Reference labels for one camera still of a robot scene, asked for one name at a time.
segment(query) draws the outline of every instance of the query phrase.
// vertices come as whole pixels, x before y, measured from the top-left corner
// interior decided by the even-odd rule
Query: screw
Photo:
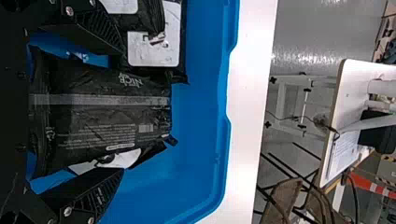
[[[66,207],[66,208],[64,209],[64,216],[65,216],[65,217],[70,217],[70,215],[72,215],[72,211],[73,211],[73,208],[72,208],[72,207]]]
[[[74,16],[74,9],[72,7],[66,7],[65,9],[67,16],[72,17]]]
[[[94,217],[90,217],[88,219],[88,224],[93,224],[93,223],[95,223],[95,218]]]

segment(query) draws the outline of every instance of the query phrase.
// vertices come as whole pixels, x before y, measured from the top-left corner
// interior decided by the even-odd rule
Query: cable
[[[355,223],[361,223],[361,209],[359,205],[359,198],[358,198],[358,192],[356,191],[356,186],[355,186],[355,181],[350,177],[350,175],[347,177],[352,185],[352,190],[353,190],[353,198],[355,200]]]
[[[311,123],[316,124],[316,123],[315,123],[311,118],[309,118],[308,116],[291,116],[291,117],[286,117],[286,118],[281,119],[281,118],[278,118],[275,114],[271,113],[271,112],[268,111],[268,110],[265,110],[265,113],[268,113],[268,114],[271,115],[274,119],[277,119],[277,120],[279,120],[279,121],[288,120],[288,119],[289,119],[289,120],[293,120],[293,121],[298,121],[298,119],[307,119],[307,120],[309,120]],[[336,129],[334,129],[332,126],[329,126],[329,125],[323,125],[323,126],[326,127],[327,129],[329,129],[329,131],[334,132],[334,133],[336,134],[336,136],[335,136],[334,139],[333,139],[334,142],[337,141],[337,140],[340,138],[341,134],[340,134]]]

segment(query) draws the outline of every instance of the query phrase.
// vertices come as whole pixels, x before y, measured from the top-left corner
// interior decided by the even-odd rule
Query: black bag
[[[162,10],[159,10],[157,7],[149,7],[150,2],[161,2]],[[146,66],[140,66],[136,64],[130,64],[128,62],[128,57],[133,57],[131,55],[114,57],[112,56],[112,66],[116,67],[125,72],[132,72],[138,76],[143,76],[146,73],[156,73],[160,74],[163,72],[170,73],[172,75],[172,83],[184,83],[188,84],[188,77],[186,75],[186,22],[187,22],[187,4],[186,1],[183,0],[140,0],[138,1],[139,9],[136,14],[112,14],[115,23],[118,25],[120,30],[123,42],[125,44],[125,48],[128,49],[128,32],[140,32],[142,33],[142,38],[146,39],[146,41],[150,42],[152,46],[158,45],[167,45],[163,41],[166,41],[166,38],[169,35],[170,31],[166,31],[167,26],[176,25],[179,26],[179,41],[177,44],[179,45],[178,50],[178,64],[176,66],[162,66],[160,63],[155,65],[146,64]],[[156,17],[151,18],[149,15],[154,12]],[[172,15],[172,17],[180,17],[176,20],[167,21],[164,14],[168,13],[168,15]],[[132,43],[137,45],[137,49],[143,48],[145,46],[141,43]]]
[[[137,77],[37,48],[30,95],[34,178],[106,155],[156,146],[172,128],[168,76]]]

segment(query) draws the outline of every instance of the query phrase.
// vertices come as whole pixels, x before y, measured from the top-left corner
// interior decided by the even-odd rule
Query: metal frame
[[[287,125],[281,120],[275,120],[273,124],[273,128],[280,130],[285,133],[291,133],[293,135],[301,136],[301,137],[309,137],[319,141],[324,141],[325,136],[323,134],[317,133],[309,133],[304,127],[304,116],[306,108],[309,105],[318,106],[330,110],[328,105],[319,105],[313,102],[308,101],[309,94],[313,91],[317,91],[318,88],[327,88],[327,89],[335,89],[336,87],[336,78],[335,77],[323,77],[323,76],[307,76],[305,73],[300,73],[300,75],[292,75],[292,76],[271,76],[270,83],[278,84],[277,91],[277,100],[276,100],[276,116],[278,118],[284,118],[285,111],[285,103],[286,103],[286,92],[287,86],[297,86],[299,87],[299,94],[296,100],[295,113],[293,116],[301,117],[300,120],[296,123],[296,125]]]
[[[312,158],[321,161],[321,159],[316,156],[315,154],[313,154],[312,152],[308,151],[306,148],[298,145],[297,143],[293,143],[297,148],[299,148],[300,150],[302,150],[303,152],[305,152],[306,154],[310,155]],[[299,177],[301,178],[305,184],[308,185],[305,186],[303,185],[303,190],[306,192],[309,192],[312,189],[316,189],[316,190],[320,190],[315,186],[315,178],[312,179],[312,181],[309,181],[309,178],[314,177],[315,175],[318,174],[319,169],[311,172],[310,174],[303,176],[301,174],[299,174],[296,170],[294,170],[293,168],[291,168],[289,165],[287,165],[285,162],[283,162],[281,159],[279,159],[277,156],[275,156],[272,153],[268,153],[269,157],[267,157],[266,155],[264,155],[263,153],[261,153],[261,158],[264,158],[265,160],[267,160],[269,163],[271,163],[277,170],[279,170],[282,174],[284,174],[285,176],[287,176],[288,178],[295,178],[295,177]],[[287,170],[283,169],[283,167],[286,167],[286,169],[288,169],[290,172],[292,172],[294,175],[291,175]],[[267,201],[268,203],[270,203],[271,201],[273,201],[273,199],[271,198],[271,196],[266,192],[267,190],[272,190],[276,185],[272,185],[272,186],[268,186],[268,187],[264,187],[261,188],[259,185],[256,186],[256,190],[258,192],[260,192],[263,196],[264,196],[264,200]],[[303,218],[305,221],[311,223],[311,224],[318,224],[318,222],[316,222],[315,220],[312,220],[311,218],[307,217],[304,215],[303,211],[305,210],[305,206],[306,206],[306,202],[304,203],[303,206],[301,207],[296,207],[294,206],[292,209],[292,213],[294,213],[296,216]],[[253,211],[254,214],[258,214],[258,215],[262,215],[263,212],[260,211]]]

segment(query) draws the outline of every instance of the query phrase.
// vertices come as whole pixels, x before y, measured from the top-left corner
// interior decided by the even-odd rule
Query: white stand
[[[277,93],[277,101],[276,101],[276,116],[280,119],[288,117],[285,116],[285,102],[286,102],[286,91],[288,86],[297,86],[299,87],[299,92],[304,95],[304,101],[296,102],[296,111],[298,114],[294,114],[293,116],[304,116],[306,108],[311,106],[323,107],[325,109],[330,109],[326,105],[318,105],[308,101],[308,96],[311,93],[314,93],[319,88],[328,88],[334,89],[336,87],[336,79],[334,77],[324,77],[324,76],[305,76],[305,75],[294,75],[294,76],[271,76],[270,81],[273,84],[279,84],[278,93]],[[298,127],[299,124],[303,124],[304,118],[301,118],[299,122],[296,122],[295,125],[289,125],[280,120],[275,120],[273,128],[283,131],[285,133],[290,133],[293,135],[301,136],[301,137],[309,137],[319,141],[324,141],[325,136],[317,133],[308,133],[305,129],[301,129]]]

